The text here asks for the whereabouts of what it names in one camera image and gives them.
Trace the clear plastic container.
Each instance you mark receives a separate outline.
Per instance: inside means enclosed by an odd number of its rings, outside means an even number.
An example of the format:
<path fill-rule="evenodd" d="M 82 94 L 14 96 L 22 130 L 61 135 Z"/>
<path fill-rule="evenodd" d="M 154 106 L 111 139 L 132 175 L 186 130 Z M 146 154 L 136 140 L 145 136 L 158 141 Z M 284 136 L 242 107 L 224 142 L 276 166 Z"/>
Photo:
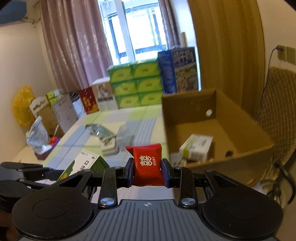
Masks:
<path fill-rule="evenodd" d="M 171 153 L 169 161 L 172 166 L 185 166 L 187 164 L 180 153 Z"/>

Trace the white power adapter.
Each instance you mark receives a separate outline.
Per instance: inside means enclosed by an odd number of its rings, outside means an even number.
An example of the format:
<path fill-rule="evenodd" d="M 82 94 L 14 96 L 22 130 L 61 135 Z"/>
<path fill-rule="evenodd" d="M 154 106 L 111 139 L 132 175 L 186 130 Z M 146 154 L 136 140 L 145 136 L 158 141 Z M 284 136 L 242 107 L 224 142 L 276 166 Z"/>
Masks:
<path fill-rule="evenodd" d="M 102 154 L 106 156 L 117 154 L 119 152 L 119 148 L 116 142 L 116 137 L 104 138 L 102 140 L 101 151 Z"/>

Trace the white blue medicine box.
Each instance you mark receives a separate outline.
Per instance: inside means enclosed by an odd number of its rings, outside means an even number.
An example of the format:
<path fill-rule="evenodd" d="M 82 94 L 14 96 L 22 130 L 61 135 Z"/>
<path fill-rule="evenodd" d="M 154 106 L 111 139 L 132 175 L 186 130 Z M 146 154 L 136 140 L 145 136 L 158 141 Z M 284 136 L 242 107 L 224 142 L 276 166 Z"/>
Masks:
<path fill-rule="evenodd" d="M 179 148 L 182 159 L 189 161 L 207 161 L 213 137 L 192 134 Z"/>

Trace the green white oral box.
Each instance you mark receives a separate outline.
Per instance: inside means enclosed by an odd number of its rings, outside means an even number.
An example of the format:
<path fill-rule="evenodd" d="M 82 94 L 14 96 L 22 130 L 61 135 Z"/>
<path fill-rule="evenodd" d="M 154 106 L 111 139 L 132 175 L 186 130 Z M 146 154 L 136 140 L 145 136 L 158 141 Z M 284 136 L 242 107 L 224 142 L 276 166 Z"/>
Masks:
<path fill-rule="evenodd" d="M 103 173 L 107 168 L 109 168 L 109 165 L 102 156 L 82 149 L 57 181 L 63 180 L 84 169 L 90 169 L 93 173 Z"/>

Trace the red candy packet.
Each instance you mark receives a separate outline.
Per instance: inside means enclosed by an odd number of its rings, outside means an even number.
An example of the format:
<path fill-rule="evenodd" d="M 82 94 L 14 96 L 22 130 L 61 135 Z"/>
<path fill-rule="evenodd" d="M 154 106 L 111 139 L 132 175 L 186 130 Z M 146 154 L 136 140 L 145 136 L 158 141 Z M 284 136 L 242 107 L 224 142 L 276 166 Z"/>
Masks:
<path fill-rule="evenodd" d="M 126 146 L 126 150 L 133 156 L 134 186 L 163 186 L 161 172 L 162 146 L 151 144 L 146 146 Z"/>

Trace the clear plastic lid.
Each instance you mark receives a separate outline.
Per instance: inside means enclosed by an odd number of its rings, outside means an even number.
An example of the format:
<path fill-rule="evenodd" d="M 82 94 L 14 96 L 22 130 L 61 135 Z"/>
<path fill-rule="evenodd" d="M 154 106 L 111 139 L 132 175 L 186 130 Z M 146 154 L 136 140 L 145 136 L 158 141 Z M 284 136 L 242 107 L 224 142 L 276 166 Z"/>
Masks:
<path fill-rule="evenodd" d="M 121 125 L 117 135 L 116 135 L 116 144 L 118 150 L 124 151 L 126 146 L 130 146 L 133 139 L 133 132 L 131 127 L 127 125 Z"/>

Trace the silver foil pouch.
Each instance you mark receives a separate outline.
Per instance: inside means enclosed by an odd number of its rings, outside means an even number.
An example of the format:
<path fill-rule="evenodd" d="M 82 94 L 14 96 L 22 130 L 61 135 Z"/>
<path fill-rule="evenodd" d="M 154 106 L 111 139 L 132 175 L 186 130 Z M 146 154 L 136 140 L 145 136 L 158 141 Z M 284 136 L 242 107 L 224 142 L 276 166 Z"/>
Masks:
<path fill-rule="evenodd" d="M 98 137 L 99 139 L 103 140 L 104 138 L 112 138 L 116 137 L 116 134 L 104 127 L 103 125 L 99 124 L 87 124 L 85 125 L 85 129 L 89 130 L 89 132 L 93 135 Z"/>

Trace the clear plastic bag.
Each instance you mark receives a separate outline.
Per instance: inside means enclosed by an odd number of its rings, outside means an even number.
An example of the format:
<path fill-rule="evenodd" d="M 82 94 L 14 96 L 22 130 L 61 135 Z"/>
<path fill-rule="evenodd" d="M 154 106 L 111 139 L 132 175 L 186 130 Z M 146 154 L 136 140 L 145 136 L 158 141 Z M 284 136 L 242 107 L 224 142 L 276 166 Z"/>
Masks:
<path fill-rule="evenodd" d="M 51 148 L 50 137 L 42 123 L 41 116 L 37 117 L 31 129 L 26 133 L 26 143 L 37 154 L 42 154 Z"/>

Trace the checkered tablecloth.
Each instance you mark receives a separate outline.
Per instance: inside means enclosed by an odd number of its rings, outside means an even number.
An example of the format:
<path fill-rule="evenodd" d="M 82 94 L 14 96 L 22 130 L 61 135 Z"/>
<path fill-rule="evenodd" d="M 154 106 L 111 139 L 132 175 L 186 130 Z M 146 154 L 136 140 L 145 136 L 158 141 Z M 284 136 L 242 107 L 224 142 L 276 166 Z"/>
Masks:
<path fill-rule="evenodd" d="M 131 157 L 126 146 L 160 143 L 168 158 L 162 106 L 148 105 L 84 115 L 62 137 L 43 162 L 65 170 L 82 150 L 101 156 L 111 167 L 124 166 Z"/>

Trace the yellow plastic bag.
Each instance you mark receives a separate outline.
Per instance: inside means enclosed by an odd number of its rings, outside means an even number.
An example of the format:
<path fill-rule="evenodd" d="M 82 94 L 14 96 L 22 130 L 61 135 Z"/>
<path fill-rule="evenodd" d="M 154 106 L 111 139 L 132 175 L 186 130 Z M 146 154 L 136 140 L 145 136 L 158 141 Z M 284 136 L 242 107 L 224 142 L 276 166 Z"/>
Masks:
<path fill-rule="evenodd" d="M 34 116 L 29 108 L 35 99 L 33 90 L 30 86 L 23 86 L 16 94 L 13 100 L 13 114 L 17 123 L 21 127 L 28 127 L 34 121 Z"/>

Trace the brown cardboard box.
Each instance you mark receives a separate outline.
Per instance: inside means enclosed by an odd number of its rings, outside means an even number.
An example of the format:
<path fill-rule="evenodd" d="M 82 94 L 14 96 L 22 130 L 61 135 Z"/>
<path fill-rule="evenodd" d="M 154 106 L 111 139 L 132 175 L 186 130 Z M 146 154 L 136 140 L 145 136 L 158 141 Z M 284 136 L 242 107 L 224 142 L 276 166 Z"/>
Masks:
<path fill-rule="evenodd" d="M 169 158 L 192 134 L 212 136 L 208 160 L 186 160 L 184 167 L 197 173 L 213 169 L 250 187 L 262 179 L 271 163 L 274 143 L 223 92 L 209 89 L 165 95 L 162 111 Z"/>

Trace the red gift envelope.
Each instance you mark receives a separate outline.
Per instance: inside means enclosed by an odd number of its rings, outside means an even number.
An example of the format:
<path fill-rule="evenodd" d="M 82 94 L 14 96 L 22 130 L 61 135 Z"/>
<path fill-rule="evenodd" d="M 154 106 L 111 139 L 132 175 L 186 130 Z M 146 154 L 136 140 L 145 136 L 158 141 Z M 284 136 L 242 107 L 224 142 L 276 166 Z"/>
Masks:
<path fill-rule="evenodd" d="M 79 90 L 78 94 L 80 96 L 80 99 L 86 114 L 91 114 L 99 111 L 99 108 L 91 87 L 88 87 L 83 90 Z"/>

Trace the white product box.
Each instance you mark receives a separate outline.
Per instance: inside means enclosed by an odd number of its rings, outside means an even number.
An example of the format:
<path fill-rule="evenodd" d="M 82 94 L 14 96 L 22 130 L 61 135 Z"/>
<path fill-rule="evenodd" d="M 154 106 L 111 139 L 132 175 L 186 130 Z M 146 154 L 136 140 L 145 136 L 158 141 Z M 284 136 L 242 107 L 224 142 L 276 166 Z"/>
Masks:
<path fill-rule="evenodd" d="M 119 109 L 109 77 L 95 80 L 91 88 L 100 111 Z"/>

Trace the green tissue box pack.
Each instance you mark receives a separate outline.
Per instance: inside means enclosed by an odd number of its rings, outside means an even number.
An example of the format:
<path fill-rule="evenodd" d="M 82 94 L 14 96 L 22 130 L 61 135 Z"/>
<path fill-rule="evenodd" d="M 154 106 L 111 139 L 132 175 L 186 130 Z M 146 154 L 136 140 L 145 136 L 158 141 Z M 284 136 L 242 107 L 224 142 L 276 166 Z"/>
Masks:
<path fill-rule="evenodd" d="M 161 104 L 163 85 L 156 58 L 110 66 L 107 71 L 119 108 Z"/>

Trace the blue milk carton box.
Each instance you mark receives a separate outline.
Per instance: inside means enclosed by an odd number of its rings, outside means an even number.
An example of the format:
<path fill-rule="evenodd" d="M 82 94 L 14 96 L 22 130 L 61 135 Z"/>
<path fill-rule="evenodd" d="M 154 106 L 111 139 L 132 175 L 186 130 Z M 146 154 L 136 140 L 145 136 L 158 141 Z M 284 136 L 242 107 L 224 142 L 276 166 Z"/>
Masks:
<path fill-rule="evenodd" d="M 198 90 L 195 48 L 160 51 L 157 61 L 165 94 Z"/>

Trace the quilted chair cushion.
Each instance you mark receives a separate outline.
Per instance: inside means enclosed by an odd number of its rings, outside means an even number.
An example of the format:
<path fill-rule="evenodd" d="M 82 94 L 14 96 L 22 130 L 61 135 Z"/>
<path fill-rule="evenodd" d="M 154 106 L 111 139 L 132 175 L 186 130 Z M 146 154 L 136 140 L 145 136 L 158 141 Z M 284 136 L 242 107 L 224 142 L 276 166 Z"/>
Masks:
<path fill-rule="evenodd" d="M 257 123 L 274 142 L 273 160 L 267 166 L 264 180 L 276 180 L 276 161 L 285 165 L 295 150 L 295 72 L 269 68 Z"/>

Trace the pink curtain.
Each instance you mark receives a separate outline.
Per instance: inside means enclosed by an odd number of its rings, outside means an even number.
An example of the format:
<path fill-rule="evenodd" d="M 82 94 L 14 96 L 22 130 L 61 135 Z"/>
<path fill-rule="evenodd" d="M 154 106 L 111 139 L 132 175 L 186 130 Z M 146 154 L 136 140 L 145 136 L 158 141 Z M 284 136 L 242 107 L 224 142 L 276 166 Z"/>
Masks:
<path fill-rule="evenodd" d="M 59 88 L 82 90 L 108 75 L 111 54 L 98 1 L 40 1 L 49 62 Z"/>

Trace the wall power socket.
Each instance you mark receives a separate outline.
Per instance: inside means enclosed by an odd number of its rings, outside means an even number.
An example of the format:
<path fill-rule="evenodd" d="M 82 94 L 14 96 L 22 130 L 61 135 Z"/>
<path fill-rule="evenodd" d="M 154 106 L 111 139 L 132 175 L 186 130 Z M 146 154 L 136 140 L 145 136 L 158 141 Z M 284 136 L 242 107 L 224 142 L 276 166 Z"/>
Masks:
<path fill-rule="evenodd" d="M 277 58 L 281 61 L 286 61 L 287 60 L 286 46 L 277 45 L 276 49 L 277 49 Z"/>

